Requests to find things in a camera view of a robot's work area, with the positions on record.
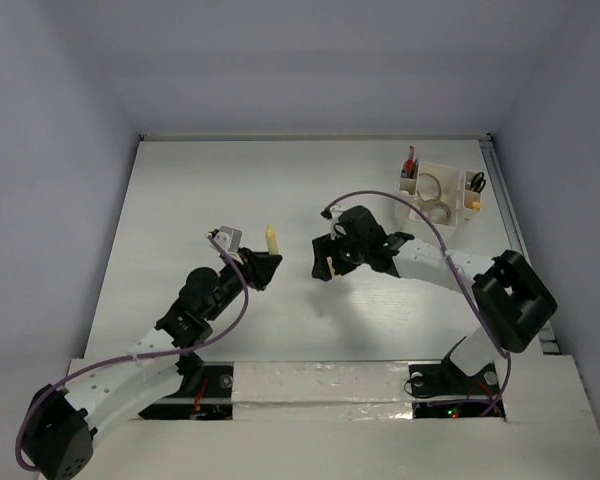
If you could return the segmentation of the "yellow highlighter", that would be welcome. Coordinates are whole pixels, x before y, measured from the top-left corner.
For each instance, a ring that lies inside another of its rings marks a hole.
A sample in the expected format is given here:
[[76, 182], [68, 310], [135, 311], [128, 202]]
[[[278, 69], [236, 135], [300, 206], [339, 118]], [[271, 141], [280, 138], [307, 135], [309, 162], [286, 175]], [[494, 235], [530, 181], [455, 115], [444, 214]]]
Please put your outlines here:
[[279, 246], [277, 242], [277, 234], [274, 227], [270, 224], [266, 226], [265, 239], [267, 245], [267, 251], [269, 255], [278, 255]]

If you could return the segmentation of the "blue gel pen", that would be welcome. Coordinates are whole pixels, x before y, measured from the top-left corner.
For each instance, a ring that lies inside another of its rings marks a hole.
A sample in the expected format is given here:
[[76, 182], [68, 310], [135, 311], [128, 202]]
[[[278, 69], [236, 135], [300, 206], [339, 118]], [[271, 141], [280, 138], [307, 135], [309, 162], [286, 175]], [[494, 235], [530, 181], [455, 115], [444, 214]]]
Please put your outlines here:
[[419, 160], [415, 159], [412, 162], [411, 169], [409, 171], [409, 178], [410, 179], [415, 179], [417, 177], [418, 167], [419, 167]]

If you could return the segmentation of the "beige masking tape roll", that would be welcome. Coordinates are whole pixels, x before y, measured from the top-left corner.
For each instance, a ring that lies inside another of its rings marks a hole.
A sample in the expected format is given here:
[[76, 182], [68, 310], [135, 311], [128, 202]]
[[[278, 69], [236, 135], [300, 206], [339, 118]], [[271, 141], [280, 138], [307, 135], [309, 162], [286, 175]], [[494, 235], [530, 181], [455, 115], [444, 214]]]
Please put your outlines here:
[[428, 172], [418, 175], [416, 193], [424, 199], [440, 199], [442, 185], [439, 179]]

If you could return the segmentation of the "clear tape roll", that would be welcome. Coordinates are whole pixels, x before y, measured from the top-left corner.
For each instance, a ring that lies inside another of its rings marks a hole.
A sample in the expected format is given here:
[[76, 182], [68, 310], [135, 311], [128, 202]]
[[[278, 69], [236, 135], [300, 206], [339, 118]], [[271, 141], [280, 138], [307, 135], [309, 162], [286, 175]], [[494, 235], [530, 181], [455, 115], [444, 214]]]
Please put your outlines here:
[[433, 223], [446, 224], [452, 217], [450, 207], [441, 200], [426, 200], [422, 203], [421, 210]]

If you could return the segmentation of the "black handled scissors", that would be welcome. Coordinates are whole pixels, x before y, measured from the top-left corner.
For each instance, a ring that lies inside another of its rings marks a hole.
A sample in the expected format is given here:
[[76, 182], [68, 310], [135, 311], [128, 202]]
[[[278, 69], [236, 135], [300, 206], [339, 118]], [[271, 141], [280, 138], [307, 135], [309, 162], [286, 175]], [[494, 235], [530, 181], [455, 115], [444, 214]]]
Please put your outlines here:
[[468, 189], [475, 193], [481, 193], [486, 186], [486, 177], [484, 172], [476, 173], [469, 181]]

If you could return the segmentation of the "white perforated organizer basket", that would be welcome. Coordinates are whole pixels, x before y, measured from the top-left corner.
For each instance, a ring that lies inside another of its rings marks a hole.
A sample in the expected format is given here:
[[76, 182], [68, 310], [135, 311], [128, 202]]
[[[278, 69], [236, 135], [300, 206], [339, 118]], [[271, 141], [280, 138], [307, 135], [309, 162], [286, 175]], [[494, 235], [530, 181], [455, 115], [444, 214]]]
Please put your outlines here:
[[486, 184], [484, 172], [407, 160], [401, 168], [397, 194], [421, 210], [452, 245], [481, 211]]

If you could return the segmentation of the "yellow highlighter cap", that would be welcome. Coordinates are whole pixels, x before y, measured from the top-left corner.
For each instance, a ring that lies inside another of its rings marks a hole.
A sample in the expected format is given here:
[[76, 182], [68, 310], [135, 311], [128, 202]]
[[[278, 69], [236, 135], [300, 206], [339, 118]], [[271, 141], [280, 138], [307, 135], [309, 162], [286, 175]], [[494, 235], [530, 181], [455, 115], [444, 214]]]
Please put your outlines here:
[[336, 271], [335, 271], [335, 268], [334, 268], [334, 266], [333, 266], [332, 257], [331, 257], [331, 256], [328, 256], [328, 257], [326, 258], [326, 261], [327, 261], [327, 264], [328, 264], [328, 268], [329, 268], [330, 275], [331, 275], [331, 277], [334, 277], [334, 276], [336, 275]]

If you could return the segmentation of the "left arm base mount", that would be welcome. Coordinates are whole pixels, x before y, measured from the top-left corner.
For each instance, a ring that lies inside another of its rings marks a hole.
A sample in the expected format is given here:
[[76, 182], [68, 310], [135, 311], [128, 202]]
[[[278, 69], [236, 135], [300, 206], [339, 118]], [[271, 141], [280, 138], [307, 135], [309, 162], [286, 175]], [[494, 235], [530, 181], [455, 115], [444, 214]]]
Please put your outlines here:
[[234, 363], [206, 362], [182, 379], [179, 389], [139, 413], [143, 420], [225, 421], [233, 419]]

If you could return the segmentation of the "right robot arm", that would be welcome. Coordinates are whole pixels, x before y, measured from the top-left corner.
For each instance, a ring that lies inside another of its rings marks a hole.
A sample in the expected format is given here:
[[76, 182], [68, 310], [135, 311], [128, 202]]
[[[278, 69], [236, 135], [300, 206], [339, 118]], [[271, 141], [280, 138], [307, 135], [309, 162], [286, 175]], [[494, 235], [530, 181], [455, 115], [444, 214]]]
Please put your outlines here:
[[361, 265], [400, 279], [424, 281], [472, 301], [480, 327], [463, 338], [440, 368], [442, 384], [462, 392], [497, 354], [524, 352], [557, 311], [557, 302], [519, 252], [476, 256], [445, 250], [404, 232], [388, 234], [371, 211], [328, 213], [330, 232], [312, 240], [312, 277], [329, 281]]

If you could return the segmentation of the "red gel pen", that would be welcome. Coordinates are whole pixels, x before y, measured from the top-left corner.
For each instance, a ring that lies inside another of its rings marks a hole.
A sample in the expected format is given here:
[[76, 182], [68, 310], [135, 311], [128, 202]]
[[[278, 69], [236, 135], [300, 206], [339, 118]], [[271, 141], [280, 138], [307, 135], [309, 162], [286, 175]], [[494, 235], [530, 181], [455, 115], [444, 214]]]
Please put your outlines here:
[[407, 159], [405, 160], [403, 167], [402, 167], [402, 171], [401, 171], [402, 178], [409, 179], [412, 177], [414, 163], [415, 163], [415, 147], [410, 145]]

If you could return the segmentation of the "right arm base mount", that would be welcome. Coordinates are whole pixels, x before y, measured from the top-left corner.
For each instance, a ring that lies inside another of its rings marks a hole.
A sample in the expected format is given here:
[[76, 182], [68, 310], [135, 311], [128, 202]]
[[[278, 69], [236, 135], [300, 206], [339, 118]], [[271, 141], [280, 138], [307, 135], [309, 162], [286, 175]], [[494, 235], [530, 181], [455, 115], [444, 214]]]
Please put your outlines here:
[[416, 418], [506, 418], [493, 359], [465, 373], [448, 352], [442, 359], [409, 366], [403, 390], [414, 399]]

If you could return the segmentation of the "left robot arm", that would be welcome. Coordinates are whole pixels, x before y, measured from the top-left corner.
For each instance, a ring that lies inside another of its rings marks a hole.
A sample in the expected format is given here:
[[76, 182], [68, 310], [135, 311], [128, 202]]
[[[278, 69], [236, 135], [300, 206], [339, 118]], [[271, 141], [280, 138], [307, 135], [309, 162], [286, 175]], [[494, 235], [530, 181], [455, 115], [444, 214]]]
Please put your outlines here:
[[125, 353], [34, 394], [15, 440], [21, 469], [46, 479], [72, 479], [116, 428], [166, 396], [199, 388], [205, 368], [199, 350], [240, 324], [250, 293], [265, 290], [283, 260], [276, 248], [212, 246], [223, 268], [191, 271], [167, 312]]

